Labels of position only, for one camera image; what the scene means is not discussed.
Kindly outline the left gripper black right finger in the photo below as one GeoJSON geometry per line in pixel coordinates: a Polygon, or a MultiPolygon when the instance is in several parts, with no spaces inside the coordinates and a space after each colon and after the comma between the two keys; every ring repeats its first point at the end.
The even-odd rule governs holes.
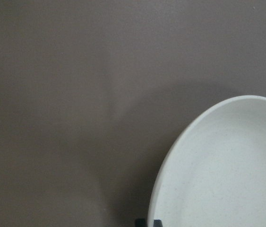
{"type": "Polygon", "coordinates": [[[159,219],[155,219],[153,222],[153,227],[163,227],[163,223],[159,219]]]}

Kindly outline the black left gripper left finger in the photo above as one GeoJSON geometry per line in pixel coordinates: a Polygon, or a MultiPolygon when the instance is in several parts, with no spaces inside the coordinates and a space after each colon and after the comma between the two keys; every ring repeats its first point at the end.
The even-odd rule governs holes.
{"type": "Polygon", "coordinates": [[[146,220],[144,218],[137,218],[134,221],[135,227],[146,227],[146,220]]]}

